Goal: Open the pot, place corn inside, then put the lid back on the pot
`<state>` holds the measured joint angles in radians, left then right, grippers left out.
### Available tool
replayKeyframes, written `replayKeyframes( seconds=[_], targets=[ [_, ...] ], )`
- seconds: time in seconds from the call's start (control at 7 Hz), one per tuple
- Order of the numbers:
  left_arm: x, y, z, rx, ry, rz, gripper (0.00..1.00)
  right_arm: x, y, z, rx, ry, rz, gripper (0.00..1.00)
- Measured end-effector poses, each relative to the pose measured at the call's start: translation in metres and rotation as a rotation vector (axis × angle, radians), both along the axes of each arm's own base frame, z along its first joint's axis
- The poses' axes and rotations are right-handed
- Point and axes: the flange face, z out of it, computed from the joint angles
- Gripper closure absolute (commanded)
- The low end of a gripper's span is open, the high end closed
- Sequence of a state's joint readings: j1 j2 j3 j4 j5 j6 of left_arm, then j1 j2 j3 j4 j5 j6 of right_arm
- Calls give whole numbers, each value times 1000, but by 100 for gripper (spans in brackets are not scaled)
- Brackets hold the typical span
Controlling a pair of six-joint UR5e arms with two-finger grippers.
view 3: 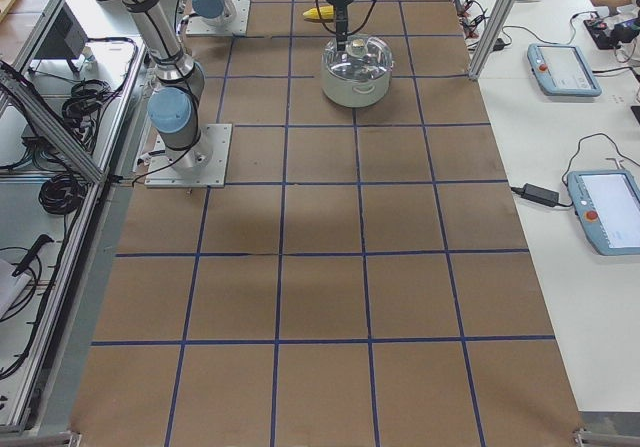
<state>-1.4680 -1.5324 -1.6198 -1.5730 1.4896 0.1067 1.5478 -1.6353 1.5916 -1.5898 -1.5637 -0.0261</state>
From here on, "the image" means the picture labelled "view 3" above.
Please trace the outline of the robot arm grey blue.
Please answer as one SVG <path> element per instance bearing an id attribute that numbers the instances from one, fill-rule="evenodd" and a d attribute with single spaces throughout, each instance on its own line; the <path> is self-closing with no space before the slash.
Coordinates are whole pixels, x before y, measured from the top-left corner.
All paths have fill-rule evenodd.
<path id="1" fill-rule="evenodd" d="M 193 12 L 214 27 L 232 22 L 236 10 L 231 0 L 191 0 Z"/>
<path id="2" fill-rule="evenodd" d="M 203 69 L 185 51 L 160 0 L 121 0 L 130 13 L 156 64 L 161 84 L 147 104 L 148 116 L 160 134 L 172 167 L 190 169 L 211 156 L 199 125 L 198 109 L 204 88 Z M 192 0 L 202 17 L 217 18 L 227 0 Z"/>

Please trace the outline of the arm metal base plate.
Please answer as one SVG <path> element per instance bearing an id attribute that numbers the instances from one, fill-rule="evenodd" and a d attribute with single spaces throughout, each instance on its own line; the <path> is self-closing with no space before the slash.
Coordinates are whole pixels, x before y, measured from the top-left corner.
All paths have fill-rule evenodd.
<path id="1" fill-rule="evenodd" d="M 161 134 L 155 148 L 164 153 L 150 160 L 151 173 L 143 178 L 149 188 L 201 188 L 225 185 L 231 144 L 232 124 L 206 124 L 200 128 L 200 139 L 177 163 L 183 152 L 165 147 Z"/>
<path id="2" fill-rule="evenodd" d="M 221 27 L 206 24 L 194 13 L 188 20 L 186 35 L 191 37 L 243 37 L 246 35 L 251 0 L 231 0 L 236 10 L 235 19 Z"/>

